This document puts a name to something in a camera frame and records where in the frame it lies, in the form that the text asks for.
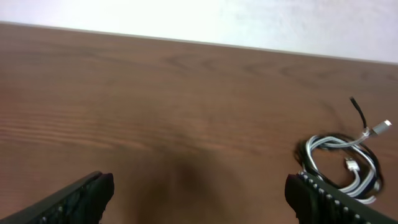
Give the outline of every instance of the cable bundle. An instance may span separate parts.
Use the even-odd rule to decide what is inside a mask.
[[[370,148],[363,144],[363,141],[371,136],[381,134],[391,126],[391,123],[388,120],[385,120],[376,127],[369,129],[361,108],[354,98],[351,97],[350,100],[358,110],[363,122],[364,129],[361,137],[353,139],[347,135],[339,133],[332,133],[326,136],[312,136],[309,140],[299,145],[297,155],[304,171],[317,176],[319,179],[334,186],[350,197],[353,197],[362,203],[369,204],[376,200],[375,195],[382,190],[384,181],[377,157]],[[355,153],[366,161],[369,170],[366,175],[363,172],[360,173],[358,163],[352,158],[346,158],[346,168],[354,174],[354,181],[348,186],[339,186],[318,170],[315,161],[312,159],[312,151],[318,148],[328,151],[341,149],[348,153]]]

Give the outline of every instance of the table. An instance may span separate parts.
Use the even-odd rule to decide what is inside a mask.
[[[94,170],[112,172],[103,223],[298,223],[284,199],[313,134],[396,123],[398,67],[0,24],[0,217]],[[367,145],[398,219],[397,129]],[[320,169],[349,180],[339,154]]]

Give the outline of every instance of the wood grain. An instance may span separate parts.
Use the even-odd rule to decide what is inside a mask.
[[[104,223],[297,223],[298,140],[396,123],[398,67],[0,25],[0,217],[101,170]],[[398,219],[397,129],[370,139]],[[316,153],[343,181],[340,155]]]

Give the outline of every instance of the metal connector tip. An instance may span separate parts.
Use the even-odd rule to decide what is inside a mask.
[[[392,125],[392,123],[389,120],[385,120],[385,121],[381,122],[380,124],[378,124],[376,127],[372,128],[372,133],[380,135],[384,131],[387,131],[391,125]]]

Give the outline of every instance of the tabletop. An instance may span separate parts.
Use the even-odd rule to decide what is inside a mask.
[[[361,133],[398,219],[398,66],[0,24],[0,217],[84,175],[112,172],[103,223],[298,223],[284,198],[293,151]],[[316,152],[333,180],[339,154]]]

